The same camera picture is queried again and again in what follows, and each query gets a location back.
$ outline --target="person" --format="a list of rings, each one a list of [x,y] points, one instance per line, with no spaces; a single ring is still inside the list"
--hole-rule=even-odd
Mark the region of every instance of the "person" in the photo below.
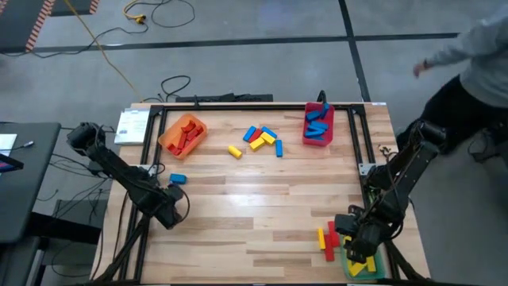
[[[468,67],[426,103],[417,119],[446,129],[442,154],[508,114],[508,5],[416,64],[413,73],[418,78],[422,72],[463,60],[470,60]],[[399,150],[417,120],[397,136]]]

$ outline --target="wooden tabletop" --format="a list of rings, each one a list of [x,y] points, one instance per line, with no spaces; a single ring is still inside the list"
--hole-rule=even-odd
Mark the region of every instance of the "wooden tabletop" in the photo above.
[[[365,109],[376,160],[382,163],[378,145],[396,149],[388,109],[370,103]],[[303,111],[171,111],[166,128],[185,113],[207,125],[208,137],[185,160],[176,160],[163,149],[160,161],[166,171],[159,178],[167,184],[171,172],[187,176],[183,190],[190,197],[190,214],[173,230],[164,229],[155,219],[151,221],[141,282],[348,282],[339,250],[334,262],[326,262],[317,236],[317,228],[326,229],[335,214],[346,214],[350,204],[363,205],[347,114],[335,113],[333,141],[318,148],[302,144]],[[360,120],[356,120],[366,162]],[[148,162],[152,162],[158,125],[157,119]],[[277,158],[275,146],[268,145],[254,153],[242,140],[250,126],[275,131],[283,141],[284,157]],[[237,160],[229,155],[228,145],[235,145],[243,157]],[[141,150],[140,146],[124,146],[120,156],[129,164],[139,164]],[[104,218],[105,245],[97,276],[113,259],[124,195],[125,189],[114,182]],[[119,249],[125,240],[130,207],[128,201]],[[185,199],[177,208],[180,214],[185,213]],[[420,274],[429,276],[410,208],[395,244]],[[94,269],[100,247],[97,249]],[[128,278],[133,277],[137,245],[131,253]]]

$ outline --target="green tray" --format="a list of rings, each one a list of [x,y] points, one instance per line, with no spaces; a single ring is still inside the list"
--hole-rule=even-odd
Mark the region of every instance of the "green tray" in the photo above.
[[[358,275],[351,276],[348,269],[348,258],[346,257],[346,250],[344,249],[344,240],[341,240],[341,260],[342,260],[342,268],[344,269],[344,273],[346,277],[350,280],[376,280],[385,278],[386,272],[384,269],[383,258],[378,251],[374,255],[375,262],[375,272],[367,271],[367,267],[365,267]]]

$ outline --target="concrete floor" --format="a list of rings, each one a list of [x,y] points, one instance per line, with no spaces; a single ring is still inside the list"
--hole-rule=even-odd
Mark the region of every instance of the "concrete floor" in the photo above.
[[[138,29],[121,15],[121,8],[128,1],[101,1],[98,12],[83,19],[96,33],[118,25],[129,30]],[[136,44],[346,34],[336,0],[189,2],[196,9],[196,20],[189,25],[178,29],[151,25],[143,35],[111,33],[100,41],[103,44]],[[346,1],[356,35],[460,32],[503,2]],[[148,11],[147,8],[137,12]],[[158,15],[160,21],[174,23],[187,19],[187,13],[188,8],[176,2],[160,8]],[[388,103],[395,130],[418,116],[426,100],[464,67],[462,64],[440,68],[420,79],[411,75],[413,64],[447,41],[450,40],[357,42],[371,100]],[[77,19],[50,17],[40,32],[37,47],[88,43],[90,38]],[[233,91],[238,94],[272,93],[275,101],[313,101],[318,91],[324,89],[330,101],[362,100],[347,42],[133,49],[107,53],[144,97],[160,92],[160,82],[167,77],[189,75],[192,82],[180,92],[182,95],[219,95]],[[94,121],[116,126],[121,110],[138,101],[104,62],[100,52],[46,60],[30,55],[0,56],[0,74],[3,121],[58,121],[68,127]],[[56,153],[78,159],[68,149],[64,138],[62,131]],[[466,147],[462,146],[450,157],[436,159],[414,190],[426,258],[435,280],[503,285],[508,278],[504,271],[504,266],[508,265],[506,166],[498,160],[476,164],[467,155]],[[37,202],[35,211],[51,214],[57,199],[70,199],[79,191],[72,186],[93,182],[94,179],[69,176],[50,168],[40,197],[49,197],[56,188],[60,191],[48,202]],[[86,273],[90,266],[63,267],[61,271],[70,275]],[[46,285],[76,281],[80,280],[65,280],[50,269],[44,277]]]

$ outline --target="person's arm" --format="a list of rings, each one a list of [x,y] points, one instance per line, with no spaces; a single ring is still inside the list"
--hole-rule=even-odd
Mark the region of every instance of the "person's arm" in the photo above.
[[[477,56],[486,56],[508,46],[508,5],[469,31],[461,33],[452,43],[427,57],[414,67],[414,74],[434,66],[456,64]]]

